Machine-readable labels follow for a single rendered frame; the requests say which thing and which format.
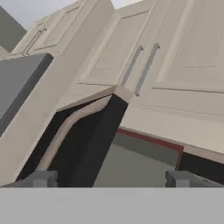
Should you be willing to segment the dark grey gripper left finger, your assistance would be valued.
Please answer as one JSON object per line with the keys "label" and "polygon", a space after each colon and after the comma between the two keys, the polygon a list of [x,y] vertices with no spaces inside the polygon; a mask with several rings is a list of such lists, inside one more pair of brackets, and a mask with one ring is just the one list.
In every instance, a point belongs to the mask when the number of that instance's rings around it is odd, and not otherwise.
{"label": "dark grey gripper left finger", "polygon": [[4,185],[4,187],[57,187],[56,171],[37,170],[25,179]]}

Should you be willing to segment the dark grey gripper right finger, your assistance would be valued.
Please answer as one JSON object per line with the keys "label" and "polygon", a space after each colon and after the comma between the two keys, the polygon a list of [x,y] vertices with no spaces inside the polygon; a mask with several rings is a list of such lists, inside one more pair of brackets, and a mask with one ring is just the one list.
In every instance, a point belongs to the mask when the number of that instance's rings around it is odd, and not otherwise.
{"label": "dark grey gripper right finger", "polygon": [[166,187],[224,187],[212,180],[202,178],[189,171],[167,171]]}

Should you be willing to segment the black microwave door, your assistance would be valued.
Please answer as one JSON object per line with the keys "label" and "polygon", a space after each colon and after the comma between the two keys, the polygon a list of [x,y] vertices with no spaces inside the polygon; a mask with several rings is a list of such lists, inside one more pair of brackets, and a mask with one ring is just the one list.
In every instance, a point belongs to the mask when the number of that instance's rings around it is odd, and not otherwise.
{"label": "black microwave door", "polygon": [[[22,171],[17,177],[17,181],[25,179],[35,172],[41,158],[46,153],[46,150],[56,135],[61,124],[75,111],[84,108],[92,102],[65,109],[57,112],[49,125],[47,126],[42,137],[38,140],[30,157],[26,161]],[[59,147],[59,150],[53,158],[50,166],[51,171],[57,171],[59,174],[59,186],[68,186],[70,179],[74,174],[79,160],[82,157],[82,146],[87,146],[89,138],[93,135],[96,124],[101,120],[102,111],[89,115],[80,119],[68,132],[66,138]]]}

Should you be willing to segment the black microwave oven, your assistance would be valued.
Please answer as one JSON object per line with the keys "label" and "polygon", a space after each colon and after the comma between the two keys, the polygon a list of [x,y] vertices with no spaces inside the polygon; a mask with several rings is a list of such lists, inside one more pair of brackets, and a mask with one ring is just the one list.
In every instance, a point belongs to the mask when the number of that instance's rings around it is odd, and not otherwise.
{"label": "black microwave oven", "polygon": [[94,185],[128,107],[128,103],[116,94],[110,96],[107,106],[101,111],[101,120],[96,124],[93,135],[87,141],[87,146],[81,147],[83,154],[74,169],[69,185],[59,186],[58,174],[59,187],[91,187]]}

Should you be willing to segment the wide beige cupboard door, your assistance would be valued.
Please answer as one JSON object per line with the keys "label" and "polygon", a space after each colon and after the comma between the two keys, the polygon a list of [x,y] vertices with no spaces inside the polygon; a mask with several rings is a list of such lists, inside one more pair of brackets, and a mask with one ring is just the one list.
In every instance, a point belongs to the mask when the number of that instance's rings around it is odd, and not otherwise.
{"label": "wide beige cupboard door", "polygon": [[143,30],[142,69],[152,47],[160,48],[145,77],[144,106],[224,116],[224,0],[159,0]]}

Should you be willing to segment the narrow beige cupboard door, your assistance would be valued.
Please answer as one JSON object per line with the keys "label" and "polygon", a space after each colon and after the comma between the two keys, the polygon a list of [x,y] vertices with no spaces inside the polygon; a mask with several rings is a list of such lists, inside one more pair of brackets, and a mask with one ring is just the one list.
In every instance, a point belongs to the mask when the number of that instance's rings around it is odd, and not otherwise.
{"label": "narrow beige cupboard door", "polygon": [[80,83],[115,85],[150,14],[150,10],[139,10],[118,16],[108,32],[108,39],[101,43],[101,48],[80,77]]}

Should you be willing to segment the black appliance with red trim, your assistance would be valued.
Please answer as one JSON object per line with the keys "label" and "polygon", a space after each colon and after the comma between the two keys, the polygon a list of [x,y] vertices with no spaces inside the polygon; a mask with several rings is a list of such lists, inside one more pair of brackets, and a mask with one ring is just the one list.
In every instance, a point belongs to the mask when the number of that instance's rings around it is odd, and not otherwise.
{"label": "black appliance with red trim", "polygon": [[211,158],[193,155],[191,152],[186,152],[184,147],[179,144],[156,139],[155,137],[145,136],[126,129],[119,129],[118,132],[129,137],[134,137],[136,139],[141,139],[146,142],[175,150],[178,153],[176,162],[177,171],[189,171],[193,174],[201,176],[202,178],[206,178],[224,185],[224,162],[216,162]]}

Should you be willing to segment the tall beige side panel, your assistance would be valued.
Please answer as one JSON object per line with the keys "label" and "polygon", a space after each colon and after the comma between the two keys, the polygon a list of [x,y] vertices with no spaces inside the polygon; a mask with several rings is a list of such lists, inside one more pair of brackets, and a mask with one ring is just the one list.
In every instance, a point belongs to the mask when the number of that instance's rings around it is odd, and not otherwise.
{"label": "tall beige side panel", "polygon": [[[14,181],[22,171],[58,101],[114,11],[110,0],[87,0],[55,49],[30,54],[49,53],[53,61],[0,136],[0,184]],[[11,59],[30,55],[13,55]]]}

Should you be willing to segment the grey fridge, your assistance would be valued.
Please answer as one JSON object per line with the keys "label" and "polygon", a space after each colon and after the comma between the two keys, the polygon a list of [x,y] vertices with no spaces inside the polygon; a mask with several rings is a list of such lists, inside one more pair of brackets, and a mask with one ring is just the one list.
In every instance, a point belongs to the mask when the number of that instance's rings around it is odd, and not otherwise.
{"label": "grey fridge", "polygon": [[0,136],[52,61],[49,53],[0,60]]}

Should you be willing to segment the small beige cupboard run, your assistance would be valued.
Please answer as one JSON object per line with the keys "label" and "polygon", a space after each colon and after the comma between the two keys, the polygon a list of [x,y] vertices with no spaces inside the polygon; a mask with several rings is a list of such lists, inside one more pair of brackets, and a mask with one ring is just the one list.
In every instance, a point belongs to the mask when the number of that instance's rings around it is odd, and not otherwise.
{"label": "small beige cupboard run", "polygon": [[60,43],[87,0],[78,0],[36,21],[12,50],[12,55],[50,51]]}

